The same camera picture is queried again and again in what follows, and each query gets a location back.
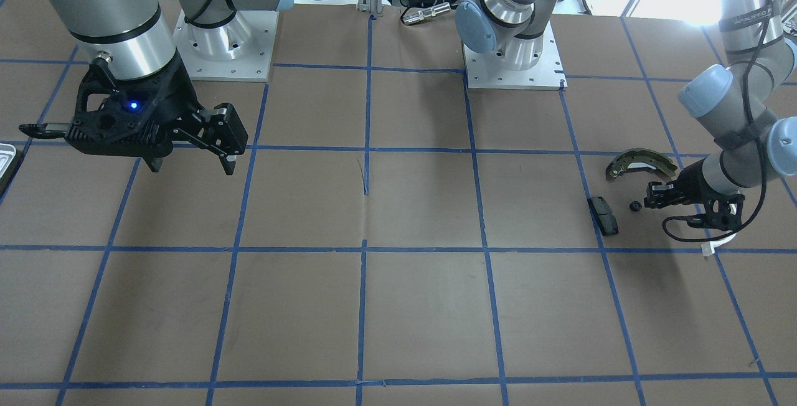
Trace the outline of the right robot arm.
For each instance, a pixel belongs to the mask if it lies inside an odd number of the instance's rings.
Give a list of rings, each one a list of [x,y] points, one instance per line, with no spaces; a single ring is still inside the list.
[[[178,0],[179,32],[158,0],[49,0],[89,68],[67,123],[23,123],[34,139],[62,139],[85,154],[142,159],[158,172],[176,142],[219,157],[233,174],[248,133],[236,108],[206,108],[192,77],[215,65],[228,78],[264,80],[273,27],[252,12],[279,12],[295,0]]]

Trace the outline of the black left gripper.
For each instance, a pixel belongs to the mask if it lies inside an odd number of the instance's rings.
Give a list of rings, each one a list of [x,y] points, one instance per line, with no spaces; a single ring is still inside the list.
[[[708,184],[701,166],[684,168],[677,179],[649,182],[646,188],[645,208],[663,209],[669,205],[706,204],[717,197],[717,191]]]

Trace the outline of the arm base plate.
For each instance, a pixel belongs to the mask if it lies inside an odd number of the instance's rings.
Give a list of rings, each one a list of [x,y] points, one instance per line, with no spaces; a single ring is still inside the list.
[[[462,51],[470,88],[559,90],[568,86],[551,23],[541,36],[513,37],[495,52],[479,54],[465,45]]]
[[[173,38],[194,82],[267,82],[280,14],[239,11],[227,25],[188,25],[180,12]]]

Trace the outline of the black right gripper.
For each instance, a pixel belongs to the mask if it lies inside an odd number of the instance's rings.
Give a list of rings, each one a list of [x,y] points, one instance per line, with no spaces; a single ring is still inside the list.
[[[90,63],[90,93],[103,96],[90,113],[90,153],[141,158],[153,173],[187,141],[219,157],[228,176],[245,152],[248,131],[231,103],[202,108],[179,53],[151,76],[120,80],[102,57]]]

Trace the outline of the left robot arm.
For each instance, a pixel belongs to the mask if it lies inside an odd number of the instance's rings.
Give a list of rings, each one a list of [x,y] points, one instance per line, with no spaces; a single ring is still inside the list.
[[[554,0],[465,0],[456,28],[468,49],[515,57],[540,36]],[[720,148],[669,184],[652,182],[645,205],[741,206],[742,192],[795,174],[795,118],[780,119],[765,100],[795,71],[795,45],[783,37],[777,0],[721,0],[718,29],[727,66],[713,65],[679,100]]]

